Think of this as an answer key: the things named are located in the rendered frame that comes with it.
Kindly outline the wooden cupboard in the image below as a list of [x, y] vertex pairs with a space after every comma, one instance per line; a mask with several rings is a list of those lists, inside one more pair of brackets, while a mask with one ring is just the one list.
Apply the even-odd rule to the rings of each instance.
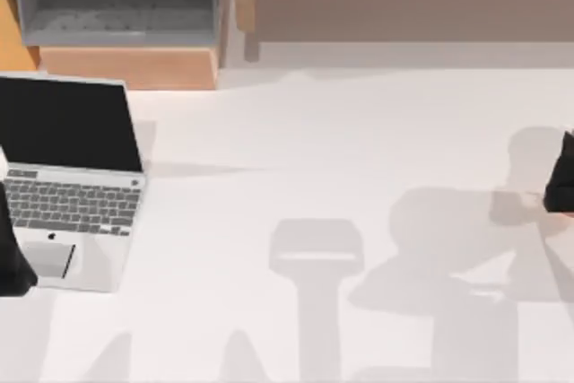
[[0, 72], [36, 71], [39, 63], [39, 48], [22, 44], [16, 0], [0, 0]]

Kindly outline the silver open laptop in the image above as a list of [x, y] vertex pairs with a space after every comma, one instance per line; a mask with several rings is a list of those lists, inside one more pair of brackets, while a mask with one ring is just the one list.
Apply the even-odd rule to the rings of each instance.
[[0, 74], [0, 151], [14, 233], [39, 285], [115, 292], [146, 186], [126, 85]]

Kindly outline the pale wooden drawer front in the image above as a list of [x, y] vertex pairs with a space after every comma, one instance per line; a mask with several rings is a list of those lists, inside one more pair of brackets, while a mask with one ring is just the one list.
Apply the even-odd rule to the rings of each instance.
[[42, 47], [50, 74], [115, 79], [131, 90], [187, 91], [216, 88], [217, 48]]

